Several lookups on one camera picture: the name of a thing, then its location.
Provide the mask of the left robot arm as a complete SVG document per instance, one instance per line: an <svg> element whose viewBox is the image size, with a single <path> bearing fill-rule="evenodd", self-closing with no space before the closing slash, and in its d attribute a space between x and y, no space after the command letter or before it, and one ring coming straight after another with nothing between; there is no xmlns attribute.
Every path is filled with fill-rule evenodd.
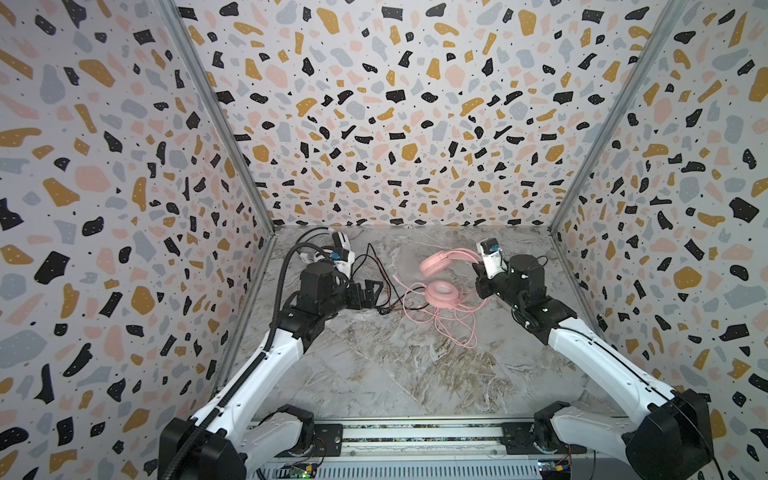
<svg viewBox="0 0 768 480"><path fill-rule="evenodd" d="M205 406L166 425L158 477L261 479L264 465L280 455L299 462L327 455L312 412L286 404L259 422L254 415L328 320L346 309L376 308L383 289L381 281L354 283L327 261L306 266L298 290L276 297L276 316L259 349Z"/></svg>

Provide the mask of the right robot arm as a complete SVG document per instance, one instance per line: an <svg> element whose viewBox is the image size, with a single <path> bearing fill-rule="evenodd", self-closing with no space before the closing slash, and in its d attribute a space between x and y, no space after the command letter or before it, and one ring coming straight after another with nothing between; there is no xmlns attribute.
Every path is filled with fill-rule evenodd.
<svg viewBox="0 0 768 480"><path fill-rule="evenodd" d="M503 259L495 239L479 242L477 250L478 296L507 304L518 325L579 367L624 414L594 414L554 402L534 416L531 437L539 451L554 453L576 444L624 462L642 479L688 479L714 461L702 395L677 391L614 350L573 309L548 294L536 257Z"/></svg>

